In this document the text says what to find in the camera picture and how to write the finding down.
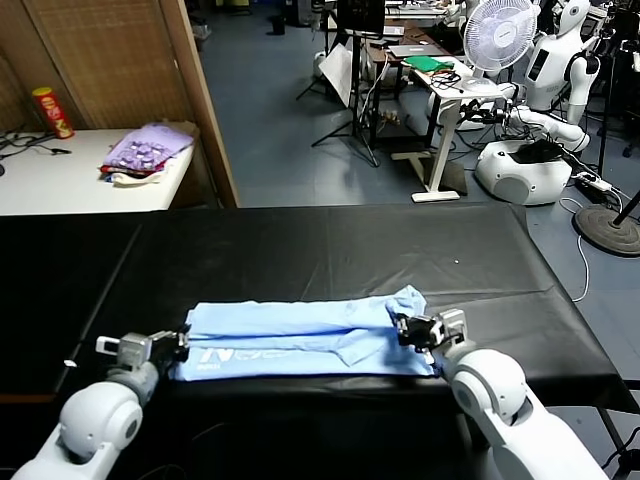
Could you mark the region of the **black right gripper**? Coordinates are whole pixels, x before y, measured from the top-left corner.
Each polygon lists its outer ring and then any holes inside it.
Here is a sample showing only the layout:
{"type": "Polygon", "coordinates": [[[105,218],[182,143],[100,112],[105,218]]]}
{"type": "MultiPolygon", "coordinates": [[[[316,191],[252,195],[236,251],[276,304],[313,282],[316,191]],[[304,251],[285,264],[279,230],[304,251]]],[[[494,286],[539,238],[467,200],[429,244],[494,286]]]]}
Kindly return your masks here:
{"type": "Polygon", "coordinates": [[[407,330],[398,333],[401,346],[413,346],[415,350],[431,350],[446,339],[446,328],[440,314],[409,317],[397,313],[393,316],[393,323],[397,330],[407,330]]]}

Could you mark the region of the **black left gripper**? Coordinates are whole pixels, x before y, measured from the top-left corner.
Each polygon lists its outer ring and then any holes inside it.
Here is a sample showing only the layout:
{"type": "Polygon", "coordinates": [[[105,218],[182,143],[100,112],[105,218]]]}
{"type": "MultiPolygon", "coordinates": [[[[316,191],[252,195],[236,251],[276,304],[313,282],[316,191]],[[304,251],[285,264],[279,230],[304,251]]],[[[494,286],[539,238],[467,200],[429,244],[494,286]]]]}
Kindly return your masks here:
{"type": "Polygon", "coordinates": [[[177,331],[159,331],[151,335],[151,363],[157,369],[170,369],[175,363],[189,358],[189,324],[181,325],[177,331]]]}

